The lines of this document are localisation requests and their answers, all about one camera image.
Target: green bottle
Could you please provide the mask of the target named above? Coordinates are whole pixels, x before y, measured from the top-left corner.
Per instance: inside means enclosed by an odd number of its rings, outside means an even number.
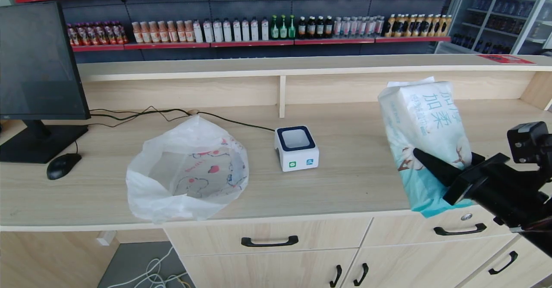
[[[280,30],[278,29],[278,25],[276,24],[276,15],[272,15],[272,29],[270,30],[270,35],[272,36],[272,39],[278,39],[280,35]]]
[[[288,37],[290,39],[295,39],[295,25],[293,25],[294,17],[293,14],[289,16]]]
[[[280,39],[288,38],[288,28],[285,26],[285,15],[282,14],[282,26],[280,27]]]

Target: monitor stand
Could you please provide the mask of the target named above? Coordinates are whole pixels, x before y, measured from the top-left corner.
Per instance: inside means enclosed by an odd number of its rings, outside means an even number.
[[[23,120],[27,127],[0,145],[0,162],[47,163],[88,131],[86,125],[44,125]]]

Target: computer mouse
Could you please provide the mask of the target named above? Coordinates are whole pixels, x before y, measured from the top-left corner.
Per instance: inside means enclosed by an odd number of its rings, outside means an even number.
[[[50,164],[48,164],[46,176],[49,180],[55,180],[69,174],[81,158],[82,156],[78,153],[67,153],[53,159]]]

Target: computer monitor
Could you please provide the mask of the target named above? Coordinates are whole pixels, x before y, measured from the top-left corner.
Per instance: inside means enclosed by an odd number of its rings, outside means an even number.
[[[27,126],[0,145],[0,162],[47,163],[88,129],[41,120],[89,118],[59,4],[0,7],[0,119]]]

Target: white cable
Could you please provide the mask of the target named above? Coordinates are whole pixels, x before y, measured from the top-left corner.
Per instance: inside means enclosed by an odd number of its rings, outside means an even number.
[[[142,280],[140,280],[140,282],[138,282],[138,284],[136,284],[134,286],[134,288],[137,288],[140,284],[142,284],[145,280],[149,280],[150,281],[150,288],[167,288],[167,283],[170,282],[171,280],[175,280],[175,279],[179,279],[178,282],[180,282],[180,284],[182,285],[182,287],[184,288],[190,288],[189,284],[187,282],[182,282],[180,280],[180,277],[186,275],[188,272],[184,272],[182,274],[178,274],[178,275],[170,275],[167,277],[166,280],[163,280],[163,278],[159,275],[159,272],[161,271],[161,262],[168,257],[168,255],[171,254],[171,251],[173,250],[174,247],[171,247],[171,249],[169,249],[169,252],[164,255],[163,258],[159,259],[159,258],[154,258],[152,259],[148,264],[147,264],[147,267],[146,267],[146,272],[144,272],[143,274],[141,274],[140,276],[136,276],[135,278],[133,278],[132,280],[129,280],[128,282],[122,282],[120,284],[115,284],[115,285],[111,285],[107,288],[113,288],[113,287],[118,287],[118,286],[123,286],[123,285],[126,285],[126,284],[130,284],[131,282],[134,282],[135,280],[138,280],[140,279],[142,276],[145,276]],[[159,266],[159,268],[157,269],[157,272],[155,273],[151,273],[151,271],[154,270],[154,268],[156,266]]]

